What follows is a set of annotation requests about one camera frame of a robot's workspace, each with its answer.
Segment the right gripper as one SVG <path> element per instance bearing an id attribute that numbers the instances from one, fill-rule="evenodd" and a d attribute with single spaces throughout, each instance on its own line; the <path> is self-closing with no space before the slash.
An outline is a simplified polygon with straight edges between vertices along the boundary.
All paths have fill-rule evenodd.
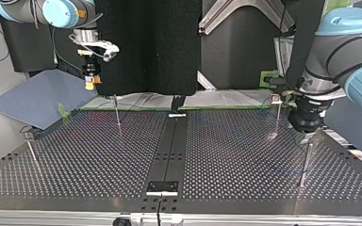
<path id="1" fill-rule="evenodd" d="M 90 82 L 85 83 L 86 90 L 94 90 L 94 84 L 101 84 L 101 77 L 98 75 L 101 72 L 101 66 L 98 63 L 96 55 L 83 55 L 84 63 L 82 72 L 86 76 L 92 76 Z"/>

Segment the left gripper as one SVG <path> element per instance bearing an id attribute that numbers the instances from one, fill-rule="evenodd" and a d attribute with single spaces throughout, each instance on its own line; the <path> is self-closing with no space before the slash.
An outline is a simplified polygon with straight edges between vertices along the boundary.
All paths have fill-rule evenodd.
<path id="1" fill-rule="evenodd" d="M 315 135 L 314 131 L 321 125 L 320 113 L 327 110 L 332 103 L 333 100 L 314 100 L 306 96 L 295 98 L 296 107 L 289 112 L 288 120 L 296 131 L 305 132 L 300 141 L 302 145 L 307 144 Z"/>

